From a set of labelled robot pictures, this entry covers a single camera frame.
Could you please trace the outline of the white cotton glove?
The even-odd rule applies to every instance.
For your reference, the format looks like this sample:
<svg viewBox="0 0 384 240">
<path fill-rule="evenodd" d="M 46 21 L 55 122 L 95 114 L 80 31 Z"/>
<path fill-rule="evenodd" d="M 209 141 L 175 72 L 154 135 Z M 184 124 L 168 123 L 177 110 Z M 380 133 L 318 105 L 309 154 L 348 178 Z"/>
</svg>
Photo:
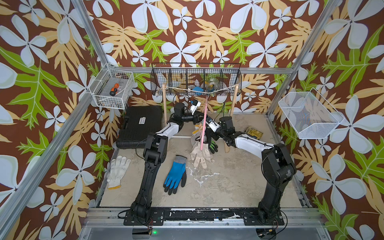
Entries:
<svg viewBox="0 0 384 240">
<path fill-rule="evenodd" d="M 191 136 L 191 144 L 193 148 L 200 145 L 200 140 L 201 140 L 200 132 L 197 132 Z"/>
</svg>

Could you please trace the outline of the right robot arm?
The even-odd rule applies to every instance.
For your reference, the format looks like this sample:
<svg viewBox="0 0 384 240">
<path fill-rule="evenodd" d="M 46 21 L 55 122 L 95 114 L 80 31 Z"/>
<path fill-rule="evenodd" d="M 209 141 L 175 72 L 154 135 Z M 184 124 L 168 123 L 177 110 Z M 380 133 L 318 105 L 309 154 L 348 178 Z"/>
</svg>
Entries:
<svg viewBox="0 0 384 240">
<path fill-rule="evenodd" d="M 205 125 L 209 137 L 214 140 L 221 138 L 227 146 L 245 150 L 262 160 L 261 172 L 267 184 L 264 196 L 258 204 L 257 219 L 262 224 L 277 220 L 284 190 L 297 172 L 287 146 L 282 143 L 265 143 L 236 131 L 232 117 L 229 116 L 221 117 L 218 123 L 207 117 Z"/>
</svg>

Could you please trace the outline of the pink clip hanger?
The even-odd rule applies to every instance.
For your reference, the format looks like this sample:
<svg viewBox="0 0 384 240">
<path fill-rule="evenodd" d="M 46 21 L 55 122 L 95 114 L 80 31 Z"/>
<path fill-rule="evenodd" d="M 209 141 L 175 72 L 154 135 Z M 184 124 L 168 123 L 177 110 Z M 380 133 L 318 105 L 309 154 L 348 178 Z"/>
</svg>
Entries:
<svg viewBox="0 0 384 240">
<path fill-rule="evenodd" d="M 206 103 L 204 108 L 204 119 L 203 119 L 203 129 L 201 133 L 201 140 L 200 140 L 200 150 L 203 151 L 204 147 L 204 138 L 205 138 L 205 130 L 206 130 L 206 122 L 207 122 L 207 112 L 208 112 L 208 102 L 209 102 L 209 95 L 206 96 Z"/>
</svg>

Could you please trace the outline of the green rubber glove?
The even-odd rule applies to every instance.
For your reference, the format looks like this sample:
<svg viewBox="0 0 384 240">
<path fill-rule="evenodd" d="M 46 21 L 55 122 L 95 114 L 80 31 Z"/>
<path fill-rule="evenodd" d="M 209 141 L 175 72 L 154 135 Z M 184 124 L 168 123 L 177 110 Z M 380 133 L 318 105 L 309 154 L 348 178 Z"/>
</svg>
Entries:
<svg viewBox="0 0 384 240">
<path fill-rule="evenodd" d="M 215 154 L 218 152 L 218 145 L 212 137 L 207 137 L 207 144 L 211 154 Z"/>
</svg>

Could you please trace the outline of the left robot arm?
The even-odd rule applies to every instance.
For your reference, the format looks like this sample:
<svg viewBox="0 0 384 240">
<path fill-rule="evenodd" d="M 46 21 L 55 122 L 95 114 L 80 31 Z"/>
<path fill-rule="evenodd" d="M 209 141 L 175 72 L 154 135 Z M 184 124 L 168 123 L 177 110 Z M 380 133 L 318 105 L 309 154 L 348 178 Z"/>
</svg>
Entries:
<svg viewBox="0 0 384 240">
<path fill-rule="evenodd" d="M 130 216 L 136 222 L 143 225 L 150 223 L 152 194 L 158 170 L 167 156 L 168 140 L 177 134 L 184 123 L 193 122 L 197 124 L 204 118 L 204 114 L 197 111 L 200 102 L 191 101 L 191 111 L 182 103 L 177 103 L 174 113 L 170 116 L 167 125 L 156 133 L 150 133 L 144 148 L 145 171 L 139 193 L 130 207 Z M 187 180 L 186 174 L 187 158 L 177 155 L 174 158 L 171 170 L 164 182 L 165 191 L 171 195 L 176 194 L 178 187 L 184 187 Z"/>
</svg>

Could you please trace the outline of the blue rubber glove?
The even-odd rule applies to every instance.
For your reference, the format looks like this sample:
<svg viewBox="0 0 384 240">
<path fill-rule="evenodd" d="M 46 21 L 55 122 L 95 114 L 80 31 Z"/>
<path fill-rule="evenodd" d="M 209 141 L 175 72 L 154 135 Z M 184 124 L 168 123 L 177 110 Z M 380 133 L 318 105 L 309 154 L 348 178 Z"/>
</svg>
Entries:
<svg viewBox="0 0 384 240">
<path fill-rule="evenodd" d="M 186 185 L 186 163 L 186 157 L 181 155 L 175 156 L 171 170 L 169 171 L 166 180 L 163 184 L 165 192 L 168 193 L 168 195 L 175 195 L 178 191 L 179 186 L 183 188 Z"/>
</svg>

